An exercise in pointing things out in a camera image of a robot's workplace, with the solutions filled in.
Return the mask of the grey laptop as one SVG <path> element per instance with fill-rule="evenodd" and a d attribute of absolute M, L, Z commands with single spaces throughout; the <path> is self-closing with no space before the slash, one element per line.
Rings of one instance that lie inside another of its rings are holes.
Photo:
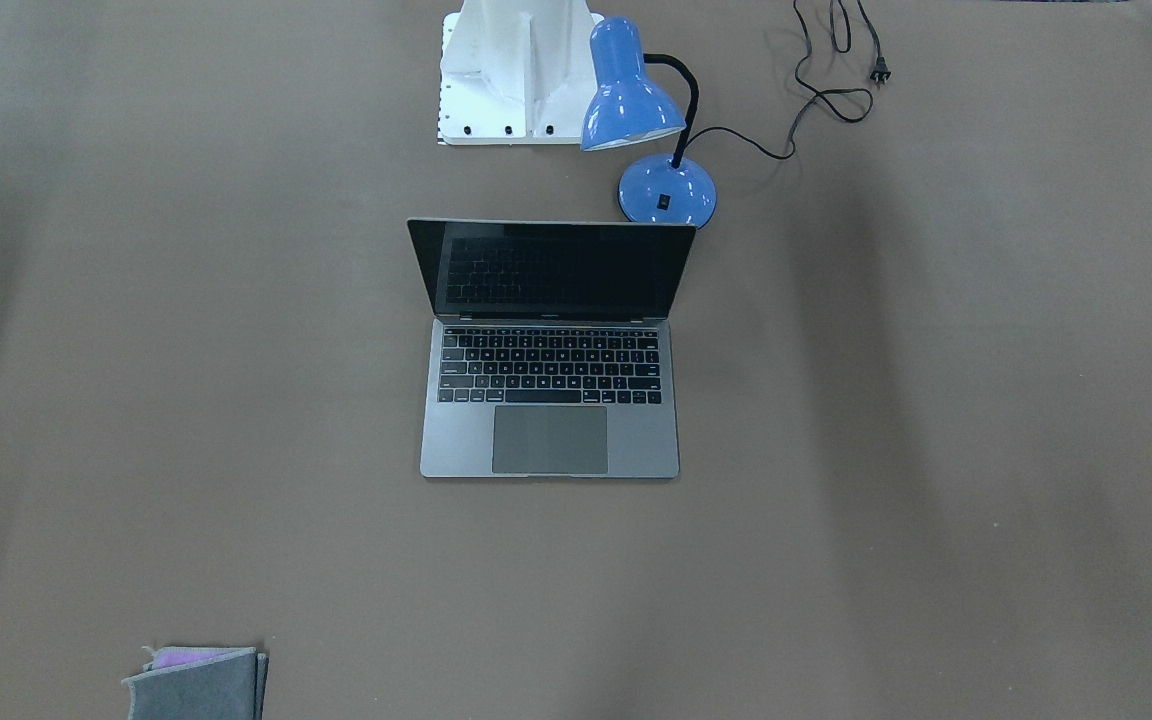
<path fill-rule="evenodd" d="M 431 305 L 420 473 L 670 480 L 691 223 L 407 220 Z"/>

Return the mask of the blue desk lamp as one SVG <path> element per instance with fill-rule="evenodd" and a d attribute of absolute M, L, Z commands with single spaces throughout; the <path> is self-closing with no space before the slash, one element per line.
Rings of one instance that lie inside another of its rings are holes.
<path fill-rule="evenodd" d="M 704 227 L 717 213 L 717 182 L 685 156 L 699 104 L 694 73 L 675 56 L 645 53 L 639 28 L 623 15 L 596 22 L 589 45 L 596 91 L 588 104 L 581 150 L 675 138 L 672 151 L 628 165 L 617 182 L 617 205 L 631 222 Z M 689 91 L 685 109 L 649 76 L 647 65 L 664 65 L 680 74 Z"/>

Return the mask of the folded grey cloth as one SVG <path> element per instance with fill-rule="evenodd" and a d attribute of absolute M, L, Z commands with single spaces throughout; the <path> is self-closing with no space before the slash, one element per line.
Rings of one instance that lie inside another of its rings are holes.
<path fill-rule="evenodd" d="M 260 719 L 268 655 L 257 647 L 143 647 L 122 684 L 129 719 Z"/>

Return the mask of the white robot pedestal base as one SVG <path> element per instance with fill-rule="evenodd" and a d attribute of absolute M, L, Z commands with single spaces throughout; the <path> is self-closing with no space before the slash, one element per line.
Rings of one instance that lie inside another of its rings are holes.
<path fill-rule="evenodd" d="M 596 78 L 585 1 L 467 1 L 442 22 L 435 138 L 579 145 Z"/>

